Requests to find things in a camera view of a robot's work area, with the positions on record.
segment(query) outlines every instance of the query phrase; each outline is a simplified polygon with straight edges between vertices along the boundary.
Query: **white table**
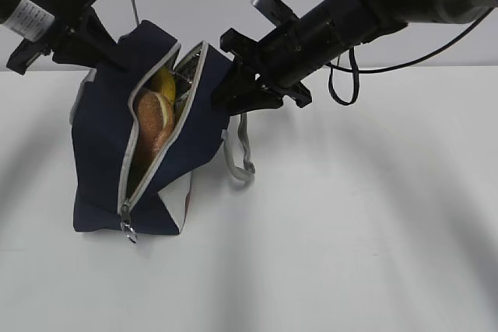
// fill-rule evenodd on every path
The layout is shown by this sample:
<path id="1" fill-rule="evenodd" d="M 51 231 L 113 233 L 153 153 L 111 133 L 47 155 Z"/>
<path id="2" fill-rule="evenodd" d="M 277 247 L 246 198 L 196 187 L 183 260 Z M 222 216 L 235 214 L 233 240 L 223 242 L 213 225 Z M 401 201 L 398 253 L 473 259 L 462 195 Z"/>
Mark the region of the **white table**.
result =
<path id="1" fill-rule="evenodd" d="M 347 109 L 319 72 L 249 116 L 250 188 L 218 155 L 182 235 L 137 246 L 72 230 L 83 76 L 0 73 L 2 330 L 498 329 L 498 68 L 363 77 Z"/>

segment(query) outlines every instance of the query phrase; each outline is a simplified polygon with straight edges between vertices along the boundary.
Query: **bag handle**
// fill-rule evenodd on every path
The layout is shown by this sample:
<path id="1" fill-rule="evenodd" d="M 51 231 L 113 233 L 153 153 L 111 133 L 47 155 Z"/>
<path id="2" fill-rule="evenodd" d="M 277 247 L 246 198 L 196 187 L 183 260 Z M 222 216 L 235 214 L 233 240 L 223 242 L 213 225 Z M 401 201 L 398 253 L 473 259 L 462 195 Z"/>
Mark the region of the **bag handle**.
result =
<path id="1" fill-rule="evenodd" d="M 247 134 L 247 114 L 240 115 L 240 123 L 237 134 L 244 150 L 244 168 L 235 165 L 229 133 L 227 130 L 223 130 L 222 139 L 223 149 L 225 151 L 226 167 L 235 179 L 248 183 L 254 180 L 256 168 L 251 161 L 251 145 L 249 144 L 249 135 Z"/>

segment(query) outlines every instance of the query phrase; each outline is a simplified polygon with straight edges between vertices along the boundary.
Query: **navy blue bag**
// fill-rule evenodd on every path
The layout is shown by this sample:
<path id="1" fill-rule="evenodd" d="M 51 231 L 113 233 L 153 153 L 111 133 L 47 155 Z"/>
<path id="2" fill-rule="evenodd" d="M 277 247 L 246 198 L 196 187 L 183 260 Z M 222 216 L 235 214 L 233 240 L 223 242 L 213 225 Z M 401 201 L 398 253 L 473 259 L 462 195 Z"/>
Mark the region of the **navy blue bag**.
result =
<path id="1" fill-rule="evenodd" d="M 180 44 L 147 21 L 118 46 L 132 57 L 129 71 L 98 66 L 82 84 L 72 111 L 78 175 L 74 228 L 122 229 L 132 241 L 136 232 L 178 235 L 188 209 L 191 171 L 208 163 L 226 136 L 230 116 L 212 108 L 211 95 L 230 60 L 204 42 L 174 68 Z M 164 65 L 191 71 L 192 88 L 173 134 L 131 193 L 128 174 L 139 134 L 133 102 Z"/>

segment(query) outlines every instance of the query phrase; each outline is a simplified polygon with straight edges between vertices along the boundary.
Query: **bread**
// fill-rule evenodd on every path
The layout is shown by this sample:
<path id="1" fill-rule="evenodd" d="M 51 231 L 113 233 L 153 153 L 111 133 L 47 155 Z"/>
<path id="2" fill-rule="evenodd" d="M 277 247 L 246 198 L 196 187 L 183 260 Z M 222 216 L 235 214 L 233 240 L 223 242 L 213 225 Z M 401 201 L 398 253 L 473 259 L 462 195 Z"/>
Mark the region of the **bread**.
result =
<path id="1" fill-rule="evenodd" d="M 135 112 L 140 135 L 133 163 L 147 169 L 173 133 L 174 110 L 164 95 L 141 89 L 135 100 Z"/>

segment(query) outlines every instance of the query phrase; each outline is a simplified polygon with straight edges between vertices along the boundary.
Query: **banana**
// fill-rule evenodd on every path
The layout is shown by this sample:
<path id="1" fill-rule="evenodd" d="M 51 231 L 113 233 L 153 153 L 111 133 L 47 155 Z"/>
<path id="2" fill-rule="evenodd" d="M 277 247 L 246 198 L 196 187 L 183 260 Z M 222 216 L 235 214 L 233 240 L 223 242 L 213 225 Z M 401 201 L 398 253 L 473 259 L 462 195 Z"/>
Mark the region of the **banana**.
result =
<path id="1" fill-rule="evenodd" d="M 163 94 L 171 104 L 174 104 L 177 98 L 177 84 L 165 66 L 153 76 L 152 90 Z"/>

